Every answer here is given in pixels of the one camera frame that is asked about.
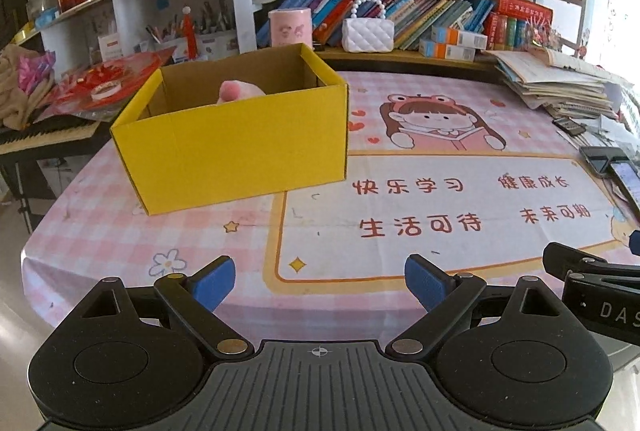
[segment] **white quilted purse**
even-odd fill
[[[378,17],[357,17],[358,7],[367,1],[380,6]],[[385,19],[382,1],[354,1],[351,17],[342,22],[342,48],[352,53],[390,52],[394,49],[394,22]]]

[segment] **piano keyboard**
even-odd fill
[[[91,138],[100,122],[71,115],[54,116],[22,131],[0,128],[0,155]]]

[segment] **pink cylindrical container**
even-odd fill
[[[313,48],[311,8],[284,8],[269,12],[271,46],[305,43]]]

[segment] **silver bolt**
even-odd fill
[[[398,339],[391,345],[391,348],[402,355],[414,355],[422,351],[422,343],[415,339]]]
[[[242,339],[225,339],[218,343],[218,351],[225,355],[237,355],[249,348],[249,345]]]

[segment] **yellow star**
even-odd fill
[[[240,224],[236,223],[235,221],[229,221],[229,223],[227,223],[226,225],[223,225],[226,233],[236,233],[238,231],[239,226]]]
[[[304,261],[302,261],[299,257],[295,258],[291,263],[289,263],[289,266],[296,271],[296,274],[298,272],[300,272],[303,267],[306,267],[306,263]]]

